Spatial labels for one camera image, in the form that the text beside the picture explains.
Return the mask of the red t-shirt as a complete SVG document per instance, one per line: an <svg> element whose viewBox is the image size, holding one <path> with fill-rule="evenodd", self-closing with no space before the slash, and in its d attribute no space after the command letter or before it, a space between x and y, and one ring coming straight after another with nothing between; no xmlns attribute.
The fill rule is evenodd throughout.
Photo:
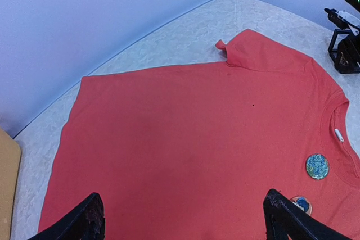
<svg viewBox="0 0 360 240"><path fill-rule="evenodd" d="M346 198L359 238L343 90L314 59L255 31L217 48L224 62L82 79L40 230L97 192L107 239L265 239L263 200L276 189L312 207ZM323 180L305 168L317 153L330 166Z"/></svg>

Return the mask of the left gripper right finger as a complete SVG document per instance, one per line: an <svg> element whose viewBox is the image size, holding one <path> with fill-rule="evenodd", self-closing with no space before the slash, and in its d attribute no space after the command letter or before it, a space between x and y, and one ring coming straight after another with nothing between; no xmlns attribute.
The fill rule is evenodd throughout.
<svg viewBox="0 0 360 240"><path fill-rule="evenodd" d="M347 231L351 219L341 209L346 198L334 196L315 198L313 215L308 215L275 189L270 189L263 201L266 239L351 239Z"/></svg>

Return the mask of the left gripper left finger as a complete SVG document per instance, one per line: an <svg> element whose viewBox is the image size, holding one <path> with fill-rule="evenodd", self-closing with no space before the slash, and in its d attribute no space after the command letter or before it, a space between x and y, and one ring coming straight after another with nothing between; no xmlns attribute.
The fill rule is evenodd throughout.
<svg viewBox="0 0 360 240"><path fill-rule="evenodd" d="M105 214L99 193L91 193L58 222L32 239L104 239Z"/></svg>

